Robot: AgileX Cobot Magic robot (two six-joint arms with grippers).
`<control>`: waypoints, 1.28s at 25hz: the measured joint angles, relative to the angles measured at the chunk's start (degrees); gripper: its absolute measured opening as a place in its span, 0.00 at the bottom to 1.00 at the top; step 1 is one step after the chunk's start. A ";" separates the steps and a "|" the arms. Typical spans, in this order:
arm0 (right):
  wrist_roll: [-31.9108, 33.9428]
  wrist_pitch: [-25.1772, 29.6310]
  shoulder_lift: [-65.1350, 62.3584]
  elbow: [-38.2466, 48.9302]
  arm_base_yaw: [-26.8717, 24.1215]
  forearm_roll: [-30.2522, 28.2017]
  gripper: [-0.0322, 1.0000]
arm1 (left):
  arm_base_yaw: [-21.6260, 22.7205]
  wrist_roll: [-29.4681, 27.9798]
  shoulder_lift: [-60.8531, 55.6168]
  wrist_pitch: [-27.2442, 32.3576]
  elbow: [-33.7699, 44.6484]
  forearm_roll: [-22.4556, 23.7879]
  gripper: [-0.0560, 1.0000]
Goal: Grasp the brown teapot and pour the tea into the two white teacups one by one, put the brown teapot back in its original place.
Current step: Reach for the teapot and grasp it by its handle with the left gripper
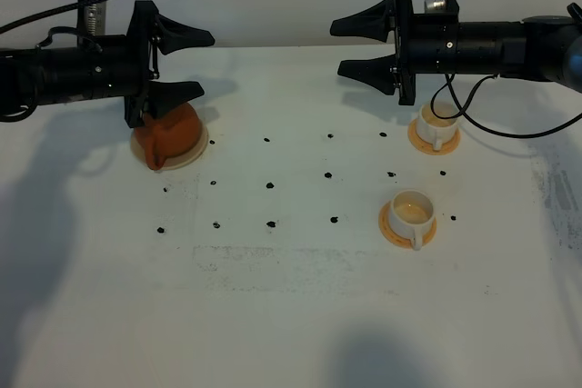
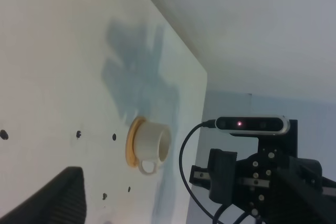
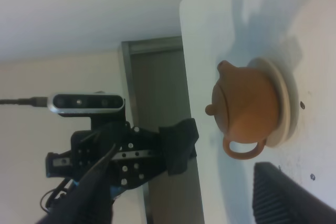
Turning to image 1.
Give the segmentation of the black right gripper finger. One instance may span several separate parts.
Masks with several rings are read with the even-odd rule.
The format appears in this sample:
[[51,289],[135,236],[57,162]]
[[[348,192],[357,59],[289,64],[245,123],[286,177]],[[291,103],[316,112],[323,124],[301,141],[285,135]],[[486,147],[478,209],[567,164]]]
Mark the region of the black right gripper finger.
[[383,0],[366,10],[334,20],[330,34],[337,37],[362,37],[386,42],[393,26],[393,0]]
[[369,85],[384,95],[393,95],[396,91],[396,79],[392,69],[395,66],[395,55],[370,60],[344,60],[339,64],[337,74]]

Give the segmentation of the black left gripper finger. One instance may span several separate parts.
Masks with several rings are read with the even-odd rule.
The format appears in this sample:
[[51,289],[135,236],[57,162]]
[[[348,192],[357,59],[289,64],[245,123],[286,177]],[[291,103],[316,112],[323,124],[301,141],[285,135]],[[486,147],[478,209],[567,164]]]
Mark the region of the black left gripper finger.
[[145,111],[153,118],[161,118],[181,104],[190,102],[205,94],[201,84],[195,81],[149,83]]
[[163,15],[156,16],[157,47],[163,55],[188,48],[210,47],[215,38],[209,31],[180,24]]

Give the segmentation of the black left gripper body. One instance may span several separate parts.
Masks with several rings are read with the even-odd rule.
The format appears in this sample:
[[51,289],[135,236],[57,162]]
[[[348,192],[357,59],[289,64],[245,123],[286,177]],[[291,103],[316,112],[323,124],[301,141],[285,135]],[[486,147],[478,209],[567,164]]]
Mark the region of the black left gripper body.
[[159,11],[151,0],[135,1],[126,33],[126,49],[130,60],[129,94],[124,96],[125,121],[129,128],[145,125],[144,116],[156,114],[152,84],[159,77],[156,16]]

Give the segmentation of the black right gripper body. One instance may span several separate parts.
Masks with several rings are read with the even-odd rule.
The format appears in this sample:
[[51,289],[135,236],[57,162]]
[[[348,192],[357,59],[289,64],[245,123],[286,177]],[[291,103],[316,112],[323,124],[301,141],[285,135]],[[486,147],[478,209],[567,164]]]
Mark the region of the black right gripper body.
[[456,70],[458,14],[416,14],[412,0],[393,0],[400,104],[416,100],[416,75]]

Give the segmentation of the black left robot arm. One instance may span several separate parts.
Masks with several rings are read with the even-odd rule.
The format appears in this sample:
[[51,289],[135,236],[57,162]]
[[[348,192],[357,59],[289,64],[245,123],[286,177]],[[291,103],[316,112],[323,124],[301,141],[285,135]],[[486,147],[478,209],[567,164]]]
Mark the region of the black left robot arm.
[[204,95],[195,81],[162,83],[158,55],[216,42],[206,30],[161,15],[152,1],[135,2],[124,35],[89,35],[57,26],[29,50],[1,53],[1,120],[26,119],[39,106],[121,97],[127,125],[144,125]]

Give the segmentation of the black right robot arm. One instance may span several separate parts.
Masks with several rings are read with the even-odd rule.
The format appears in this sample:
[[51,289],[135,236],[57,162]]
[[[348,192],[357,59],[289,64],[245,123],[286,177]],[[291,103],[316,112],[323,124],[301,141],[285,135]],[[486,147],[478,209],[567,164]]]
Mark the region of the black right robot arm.
[[399,95],[399,104],[416,100],[417,75],[499,75],[552,82],[581,89],[581,7],[567,15],[533,16],[517,22],[462,22],[457,0],[426,0],[415,13],[412,0],[383,0],[337,19],[330,34],[386,42],[395,52],[370,60],[345,60],[338,74]]

